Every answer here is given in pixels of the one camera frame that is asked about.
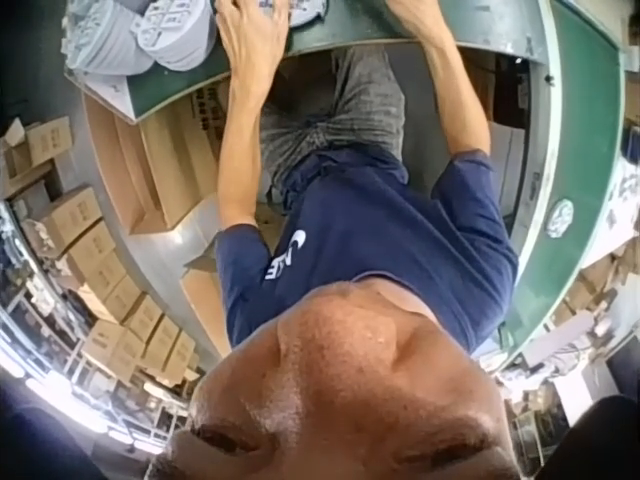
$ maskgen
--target eye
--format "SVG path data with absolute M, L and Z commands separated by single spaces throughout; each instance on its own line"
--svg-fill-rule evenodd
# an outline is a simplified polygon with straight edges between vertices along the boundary
M 258 449 L 240 438 L 232 437 L 215 428 L 198 427 L 192 429 L 192 433 L 207 445 L 231 456 L 244 455 Z

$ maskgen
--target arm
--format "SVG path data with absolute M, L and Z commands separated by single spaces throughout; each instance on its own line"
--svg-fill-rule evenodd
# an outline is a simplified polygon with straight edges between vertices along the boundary
M 424 50 L 438 99 L 449 153 L 491 151 L 489 123 L 438 0 L 387 0 Z
M 218 173 L 221 228 L 256 225 L 260 185 L 260 112 L 289 30 L 289 2 L 276 0 L 271 17 L 255 0 L 217 0 L 216 21 L 229 64 L 231 89 Z

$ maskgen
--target skin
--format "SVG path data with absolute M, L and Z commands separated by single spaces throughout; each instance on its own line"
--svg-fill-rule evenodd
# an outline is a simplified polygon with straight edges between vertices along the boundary
M 284 52 L 287 3 L 273 18 L 254 0 L 216 4 L 232 69 L 224 228 L 255 225 L 259 115 Z M 487 120 L 438 2 L 387 3 L 424 48 L 451 154 L 488 153 Z M 190 416 L 158 458 L 175 478 L 519 478 L 495 383 L 428 305 L 380 278 L 318 288 L 263 325 L 203 379 Z

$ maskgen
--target floor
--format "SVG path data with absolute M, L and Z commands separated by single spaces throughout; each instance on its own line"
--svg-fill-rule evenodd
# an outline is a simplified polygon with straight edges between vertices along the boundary
M 179 278 L 184 264 L 198 256 L 217 231 L 214 203 L 204 201 L 169 233 L 127 236 L 122 232 L 95 164 L 79 91 L 62 74 L 59 38 L 64 3 L 63 0 L 22 0 L 11 2 L 8 12 L 3 14 L 0 20 L 5 23 L 0 23 L 2 107 L 8 116 L 20 116 L 26 124 L 59 115 L 71 117 L 75 144 L 70 154 L 57 161 L 64 188 L 86 183 L 94 187 L 130 275 L 197 339 L 203 366 L 210 367 L 217 361 L 217 353 L 182 293 Z M 408 99 L 404 161 L 412 185 L 428 190 L 448 161 L 433 85 L 416 46 L 393 45 L 388 47 L 388 53 Z

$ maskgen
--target navy blue t-shirt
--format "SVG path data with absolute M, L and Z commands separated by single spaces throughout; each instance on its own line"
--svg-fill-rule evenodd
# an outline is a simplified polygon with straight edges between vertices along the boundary
M 379 149 L 312 154 L 285 182 L 291 213 L 273 256 L 254 226 L 218 234 L 231 344 L 314 288 L 377 276 L 412 291 L 472 352 L 502 322 L 518 269 L 488 162 L 481 152 L 457 156 L 429 198 Z

